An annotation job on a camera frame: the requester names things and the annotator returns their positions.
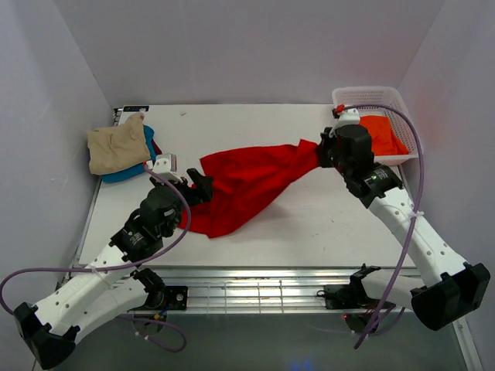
white table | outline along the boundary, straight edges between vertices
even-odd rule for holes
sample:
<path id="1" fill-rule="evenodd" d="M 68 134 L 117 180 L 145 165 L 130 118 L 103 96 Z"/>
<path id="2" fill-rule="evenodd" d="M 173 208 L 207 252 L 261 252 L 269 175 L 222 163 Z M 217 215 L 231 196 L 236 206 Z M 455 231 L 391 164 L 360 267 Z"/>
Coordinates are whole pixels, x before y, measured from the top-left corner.
<path id="1" fill-rule="evenodd" d="M 151 106 L 145 124 L 164 152 L 175 153 L 179 174 L 200 171 L 204 155 L 253 145 L 319 141 L 333 124 L 330 105 L 239 104 Z M 131 113 L 124 112 L 120 123 Z M 121 229 L 152 188 L 147 175 L 102 183 L 80 252 L 89 263 Z M 230 236 L 189 233 L 151 266 L 175 267 L 393 267 L 401 246 L 347 191 L 334 169 L 318 168 L 290 185 L 267 209 Z M 407 259 L 406 267 L 413 267 Z"/>

orange-red cloth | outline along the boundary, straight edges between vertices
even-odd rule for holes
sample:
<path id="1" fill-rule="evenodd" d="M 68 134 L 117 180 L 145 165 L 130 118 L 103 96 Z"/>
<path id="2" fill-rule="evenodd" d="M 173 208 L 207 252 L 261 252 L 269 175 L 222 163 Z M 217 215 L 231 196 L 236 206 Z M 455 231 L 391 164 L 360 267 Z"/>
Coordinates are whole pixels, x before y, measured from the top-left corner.
<path id="1" fill-rule="evenodd" d="M 213 199 L 191 207 L 191 231 L 225 236 L 260 213 L 292 182 L 318 167 L 316 143 L 222 151 L 201 158 L 213 177 Z M 186 226 L 187 214 L 179 228 Z"/>
<path id="2" fill-rule="evenodd" d="M 388 117 L 363 116 L 360 125 L 363 125 L 371 135 L 371 149 L 375 156 L 409 154 L 407 147 L 395 136 Z"/>

teal cloth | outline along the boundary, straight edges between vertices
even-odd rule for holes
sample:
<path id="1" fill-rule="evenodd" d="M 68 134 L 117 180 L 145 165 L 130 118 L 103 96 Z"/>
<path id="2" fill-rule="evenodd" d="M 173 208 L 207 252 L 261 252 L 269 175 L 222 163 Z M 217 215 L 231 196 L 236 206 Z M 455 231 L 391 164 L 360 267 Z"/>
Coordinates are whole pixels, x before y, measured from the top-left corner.
<path id="1" fill-rule="evenodd" d="M 155 149 L 153 148 L 152 140 L 155 135 L 155 131 L 151 129 L 149 126 L 145 126 L 145 140 L 146 146 L 148 147 L 149 154 L 151 155 L 151 160 L 156 160 Z M 133 176 L 137 176 L 145 172 L 145 166 L 143 164 L 137 164 L 127 168 L 125 170 L 121 170 L 120 172 L 114 172 L 112 174 L 105 174 L 101 176 L 101 180 L 105 183 L 116 183 L 122 182 L 124 180 L 130 179 Z"/>

white plastic basket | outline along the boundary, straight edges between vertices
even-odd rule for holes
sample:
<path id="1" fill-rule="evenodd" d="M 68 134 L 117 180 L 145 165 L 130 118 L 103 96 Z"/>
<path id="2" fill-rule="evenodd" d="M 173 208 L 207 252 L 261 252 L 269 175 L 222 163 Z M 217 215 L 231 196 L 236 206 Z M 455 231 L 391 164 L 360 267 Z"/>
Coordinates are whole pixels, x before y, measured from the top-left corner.
<path id="1" fill-rule="evenodd" d="M 401 94 L 393 87 L 341 87 L 332 92 L 332 99 L 335 107 L 339 104 L 345 104 L 346 106 L 351 104 L 386 104 L 411 119 Z M 418 157 L 418 148 L 411 130 L 399 116 L 379 107 L 360 108 L 358 111 L 361 116 L 378 114 L 388 117 L 395 135 L 409 150 L 409 155 L 375 156 L 376 162 L 393 166 L 400 165 L 410 158 Z"/>

tan cloth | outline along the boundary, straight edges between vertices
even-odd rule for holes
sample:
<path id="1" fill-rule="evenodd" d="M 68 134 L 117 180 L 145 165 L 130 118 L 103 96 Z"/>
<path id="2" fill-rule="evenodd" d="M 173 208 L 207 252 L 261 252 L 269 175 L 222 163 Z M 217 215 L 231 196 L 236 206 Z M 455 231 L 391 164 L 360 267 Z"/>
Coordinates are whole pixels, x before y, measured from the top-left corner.
<path id="1" fill-rule="evenodd" d="M 140 112 L 122 125 L 87 132 L 91 174 L 120 172 L 150 159 L 142 123 L 144 118 L 145 114 Z"/>

